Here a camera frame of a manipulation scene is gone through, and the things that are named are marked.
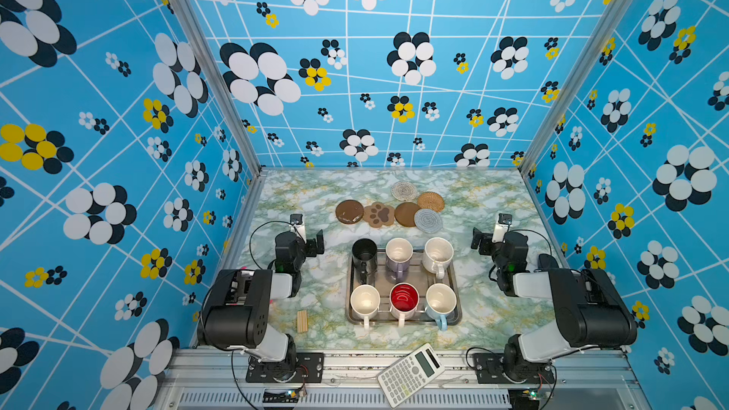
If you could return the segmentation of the dark brown round coaster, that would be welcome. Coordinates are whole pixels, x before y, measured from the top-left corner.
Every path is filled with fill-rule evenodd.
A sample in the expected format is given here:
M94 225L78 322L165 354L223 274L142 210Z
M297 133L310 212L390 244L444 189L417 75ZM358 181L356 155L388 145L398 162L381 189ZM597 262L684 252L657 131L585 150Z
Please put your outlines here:
M335 208L336 219L346 225L358 223L364 216L364 206L360 201L346 199Z

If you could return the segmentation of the grey woven round coaster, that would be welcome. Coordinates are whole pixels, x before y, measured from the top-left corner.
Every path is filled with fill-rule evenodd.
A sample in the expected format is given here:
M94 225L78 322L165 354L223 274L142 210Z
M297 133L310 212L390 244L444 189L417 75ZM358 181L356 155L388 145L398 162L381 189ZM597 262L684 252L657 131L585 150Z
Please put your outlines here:
M414 214L414 223L424 233L438 233L443 228L442 217L431 209L417 210Z

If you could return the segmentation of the tan wicker round coaster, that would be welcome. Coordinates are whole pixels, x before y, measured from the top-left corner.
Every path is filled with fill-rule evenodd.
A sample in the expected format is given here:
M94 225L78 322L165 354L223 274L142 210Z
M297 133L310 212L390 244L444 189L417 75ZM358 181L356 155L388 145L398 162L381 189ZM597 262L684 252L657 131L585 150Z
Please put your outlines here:
M440 213L445 208L445 201L444 198L438 193L424 192L419 195L417 199L417 205L419 205L422 209L429 209Z

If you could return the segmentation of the brown wooden round coaster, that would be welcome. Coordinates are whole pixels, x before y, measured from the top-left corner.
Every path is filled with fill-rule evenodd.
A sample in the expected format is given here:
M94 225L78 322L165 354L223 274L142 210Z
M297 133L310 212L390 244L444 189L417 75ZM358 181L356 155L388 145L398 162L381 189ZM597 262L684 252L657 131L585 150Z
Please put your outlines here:
M421 210L421 207L417 203L403 202L395 208L395 219L406 228L414 228L416 226L415 215L419 210Z

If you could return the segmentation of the multicolour woven round coaster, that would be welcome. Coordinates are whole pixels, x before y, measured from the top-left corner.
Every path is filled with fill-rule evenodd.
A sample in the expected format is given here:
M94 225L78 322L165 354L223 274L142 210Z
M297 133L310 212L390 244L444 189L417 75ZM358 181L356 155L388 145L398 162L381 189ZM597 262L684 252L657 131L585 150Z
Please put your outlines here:
M416 186L408 181L400 180L391 186L391 195L398 201L410 202L419 197Z

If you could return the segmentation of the cork paw print coaster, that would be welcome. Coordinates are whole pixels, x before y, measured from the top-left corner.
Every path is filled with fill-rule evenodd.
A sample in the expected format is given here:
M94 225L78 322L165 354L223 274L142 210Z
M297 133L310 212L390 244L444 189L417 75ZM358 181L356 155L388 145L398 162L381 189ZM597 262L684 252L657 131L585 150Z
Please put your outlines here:
M383 226L391 226L395 222L395 209L381 202L374 202L364 207L363 220L371 228L379 229Z

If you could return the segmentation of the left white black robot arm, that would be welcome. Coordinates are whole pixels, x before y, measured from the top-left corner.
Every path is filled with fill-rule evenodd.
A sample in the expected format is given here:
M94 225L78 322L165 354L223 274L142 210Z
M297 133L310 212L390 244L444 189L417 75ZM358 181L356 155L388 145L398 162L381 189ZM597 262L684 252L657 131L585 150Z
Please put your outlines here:
M296 378L302 362L292 336L270 325L270 304L296 296L306 259L324 251L321 231L314 239L303 239L290 231L275 237L275 260L269 268L221 271L203 299L197 341L219 350L248 354L250 382Z

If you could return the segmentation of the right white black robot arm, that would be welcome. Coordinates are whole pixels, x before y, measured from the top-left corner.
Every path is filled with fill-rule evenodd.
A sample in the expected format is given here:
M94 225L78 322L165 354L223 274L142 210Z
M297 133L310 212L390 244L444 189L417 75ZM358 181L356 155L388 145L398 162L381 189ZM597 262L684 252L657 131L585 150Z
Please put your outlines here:
M528 237L518 231L484 233L475 228L471 248L493 259L493 280L509 297L552 302L554 320L509 338L501 355L502 373L525 382L553 360L584 349L618 349L637 339L632 312L601 269L561 268L550 254L540 269L527 270Z

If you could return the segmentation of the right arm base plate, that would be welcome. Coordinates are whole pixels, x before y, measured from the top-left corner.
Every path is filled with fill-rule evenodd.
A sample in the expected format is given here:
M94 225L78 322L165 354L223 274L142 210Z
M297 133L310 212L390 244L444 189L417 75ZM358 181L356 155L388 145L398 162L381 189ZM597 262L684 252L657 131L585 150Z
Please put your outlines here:
M551 385L555 382L550 364L517 363L506 370L502 354L473 353L470 365L481 385Z

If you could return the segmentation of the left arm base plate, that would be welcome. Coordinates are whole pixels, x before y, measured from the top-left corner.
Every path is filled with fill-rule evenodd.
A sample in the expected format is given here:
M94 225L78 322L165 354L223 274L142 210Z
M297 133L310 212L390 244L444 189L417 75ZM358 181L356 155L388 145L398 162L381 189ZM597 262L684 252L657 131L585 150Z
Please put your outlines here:
M282 362L262 362L251 357L247 383L321 383L325 355L321 352L288 353Z

